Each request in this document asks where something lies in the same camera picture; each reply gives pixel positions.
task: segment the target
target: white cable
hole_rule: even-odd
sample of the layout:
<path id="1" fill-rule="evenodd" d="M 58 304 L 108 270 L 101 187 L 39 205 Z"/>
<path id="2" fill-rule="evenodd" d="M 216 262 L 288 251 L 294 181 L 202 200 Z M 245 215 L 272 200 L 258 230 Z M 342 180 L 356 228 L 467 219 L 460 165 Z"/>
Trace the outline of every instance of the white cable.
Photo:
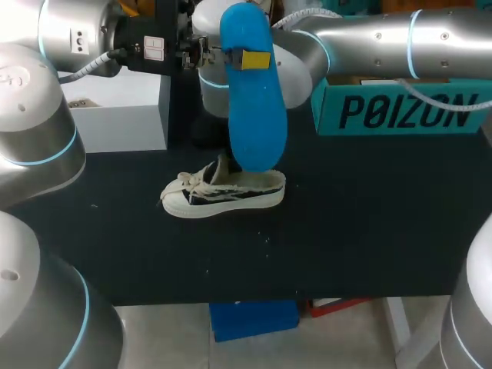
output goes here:
<path id="1" fill-rule="evenodd" d="M 486 101 L 486 102 L 481 102 L 480 104 L 475 104 L 475 105 L 452 105 L 452 104 L 445 104 L 443 102 L 434 100 L 432 98 L 427 97 L 424 94 L 421 94 L 419 91 L 417 91 L 415 88 L 413 88 L 410 83 L 405 81 L 404 79 L 398 79 L 398 82 L 405 87 L 405 90 L 410 92 L 413 96 L 416 98 L 419 98 L 423 102 L 428 103 L 429 105 L 435 106 L 436 108 L 441 108 L 444 110 L 449 110 L 449 111 L 477 111 L 477 110 L 484 110 L 492 107 L 492 100 Z"/>
<path id="2" fill-rule="evenodd" d="M 280 21 L 275 23 L 272 28 L 280 28 L 285 26 L 293 26 L 297 22 L 299 22 L 301 19 L 304 19 L 306 17 L 312 16 L 312 15 L 322 15 L 327 18 L 342 18 L 341 15 L 332 12 L 331 10 L 323 9 L 323 8 L 308 8 L 308 9 L 302 9 L 299 10 L 298 12 L 294 12 L 287 17 L 282 18 Z"/>
<path id="3" fill-rule="evenodd" d="M 91 61 L 89 64 L 87 64 L 84 68 L 82 68 L 80 71 L 77 71 L 73 75 L 67 75 L 66 77 L 61 77 L 58 81 L 60 82 L 60 85 L 63 85 L 65 83 L 70 83 L 70 82 L 75 82 L 78 81 L 80 78 L 85 77 L 86 75 L 90 75 L 93 71 L 95 71 L 97 68 L 99 68 L 101 65 L 109 62 L 112 60 L 108 56 L 108 52 L 104 53 L 94 61 Z"/>

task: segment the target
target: white canvas sneaker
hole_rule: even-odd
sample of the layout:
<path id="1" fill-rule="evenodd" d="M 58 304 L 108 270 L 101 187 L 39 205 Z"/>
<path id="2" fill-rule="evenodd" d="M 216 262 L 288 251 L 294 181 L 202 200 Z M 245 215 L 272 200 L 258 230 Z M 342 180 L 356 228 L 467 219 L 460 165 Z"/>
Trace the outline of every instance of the white canvas sneaker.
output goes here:
<path id="1" fill-rule="evenodd" d="M 164 209 L 179 218 L 206 218 L 225 211 L 271 208 L 284 199 L 279 171 L 234 172 L 220 155 L 198 173 L 180 173 L 161 193 Z"/>

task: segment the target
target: shoe sole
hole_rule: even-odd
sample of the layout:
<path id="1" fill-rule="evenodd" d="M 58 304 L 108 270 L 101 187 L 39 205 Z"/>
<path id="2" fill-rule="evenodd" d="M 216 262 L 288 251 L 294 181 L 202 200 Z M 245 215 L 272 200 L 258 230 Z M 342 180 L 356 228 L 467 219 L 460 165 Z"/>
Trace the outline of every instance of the shoe sole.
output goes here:
<path id="1" fill-rule="evenodd" d="M 214 215 L 227 211 L 245 209 L 266 209 L 273 208 L 280 204 L 284 199 L 285 188 L 274 194 L 264 194 L 255 198 L 245 198 L 244 200 L 221 202 L 220 204 L 209 205 L 189 205 L 175 204 L 164 200 L 162 206 L 170 214 L 178 218 L 201 219 L 209 218 Z"/>
<path id="2" fill-rule="evenodd" d="M 222 15 L 221 45 L 223 50 L 245 48 L 270 53 L 270 66 L 265 70 L 225 67 L 234 157 L 244 171 L 268 171 L 284 153 L 288 122 L 271 30 L 263 11 L 247 2 L 232 5 Z"/>

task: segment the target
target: table leg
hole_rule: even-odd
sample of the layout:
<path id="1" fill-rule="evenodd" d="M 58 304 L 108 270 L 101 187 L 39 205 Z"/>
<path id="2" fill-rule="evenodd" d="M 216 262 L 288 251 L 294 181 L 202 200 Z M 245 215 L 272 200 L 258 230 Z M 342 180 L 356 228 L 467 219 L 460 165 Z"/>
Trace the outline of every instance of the table leg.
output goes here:
<path id="1" fill-rule="evenodd" d="M 439 300 L 411 334 L 401 298 L 385 299 L 384 311 L 394 343 L 397 369 L 416 369 L 439 343 L 446 306 L 447 299 Z"/>

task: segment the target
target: shoelace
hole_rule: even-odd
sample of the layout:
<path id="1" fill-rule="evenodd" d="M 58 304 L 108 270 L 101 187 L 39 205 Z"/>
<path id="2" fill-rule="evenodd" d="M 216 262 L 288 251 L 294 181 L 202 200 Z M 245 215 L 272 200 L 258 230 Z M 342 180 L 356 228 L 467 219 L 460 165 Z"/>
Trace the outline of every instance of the shoelace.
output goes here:
<path id="1" fill-rule="evenodd" d="M 186 190 L 190 194 L 195 194 L 199 197 L 205 197 L 207 194 L 212 194 L 216 192 L 212 186 L 204 182 L 203 176 L 207 167 L 203 168 L 198 173 L 186 173 L 182 172 L 178 175 L 178 180 L 182 182 L 181 186 L 172 186 L 170 188 L 165 188 L 161 193 L 161 200 L 168 194 Z"/>

